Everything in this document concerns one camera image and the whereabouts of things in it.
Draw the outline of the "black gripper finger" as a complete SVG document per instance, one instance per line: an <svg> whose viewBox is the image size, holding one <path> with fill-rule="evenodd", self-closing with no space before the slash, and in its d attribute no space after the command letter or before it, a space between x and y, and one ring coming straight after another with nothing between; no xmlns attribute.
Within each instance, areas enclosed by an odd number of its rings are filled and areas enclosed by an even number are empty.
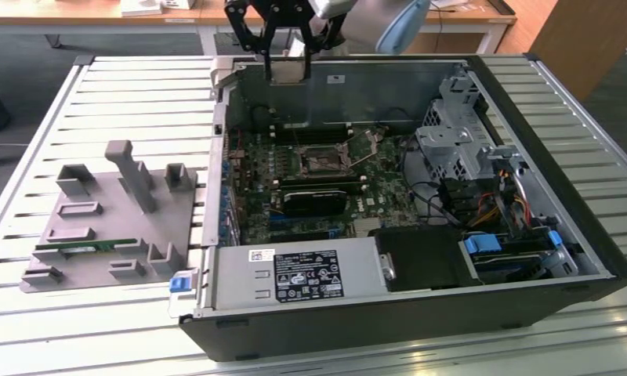
<svg viewBox="0 0 627 376"><path fill-rule="evenodd" d="M245 17L249 14L249 7L253 7L263 18L261 34L255 34L246 23ZM278 25L277 12L274 11L277 7L277 1L235 0L225 3L225 14L243 50L253 52L257 57L263 59L265 77L267 81L273 80L273 59L270 50Z"/></svg>
<svg viewBox="0 0 627 376"><path fill-rule="evenodd" d="M313 56L322 50L331 50L346 41L345 37L341 35L341 28L345 21L346 14L333 17L326 20L322 31L318 34L314 34L311 30L311 20L307 20L306 18L299 19L299 29L305 41L305 71L302 80L307 80L311 77Z"/></svg>

